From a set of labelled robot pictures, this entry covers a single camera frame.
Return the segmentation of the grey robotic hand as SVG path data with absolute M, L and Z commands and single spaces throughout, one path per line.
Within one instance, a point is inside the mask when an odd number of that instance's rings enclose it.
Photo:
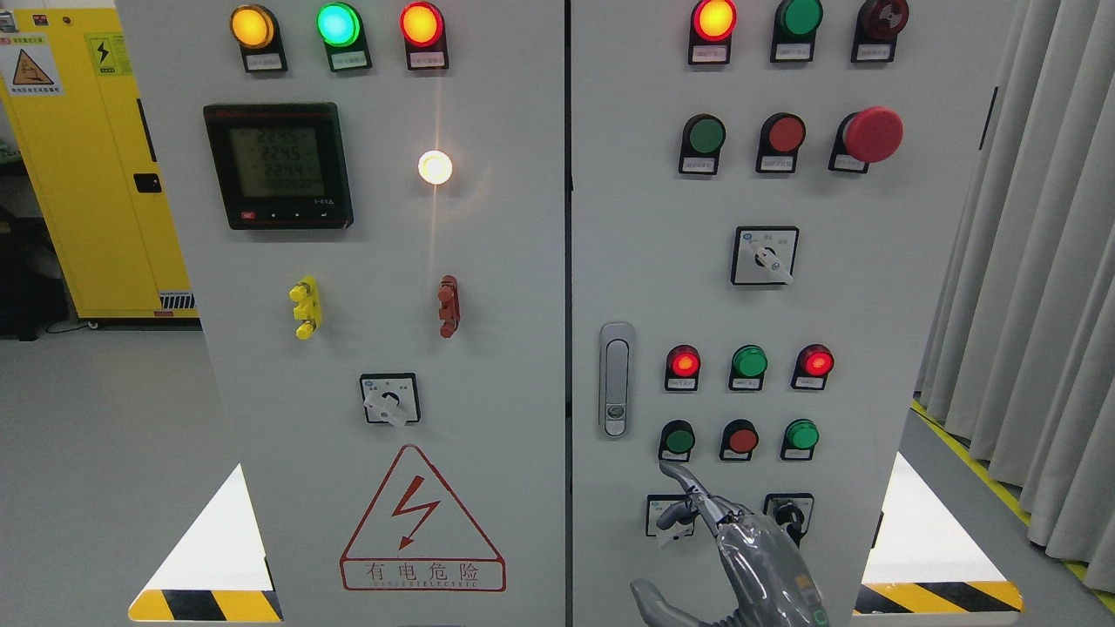
M 715 496 L 689 469 L 659 462 L 666 476 L 686 492 L 666 509 L 657 524 L 691 523 L 701 517 L 712 532 L 727 580 L 738 599 L 720 626 L 828 626 L 828 612 L 798 547 L 772 517 L 753 512 L 725 496 Z

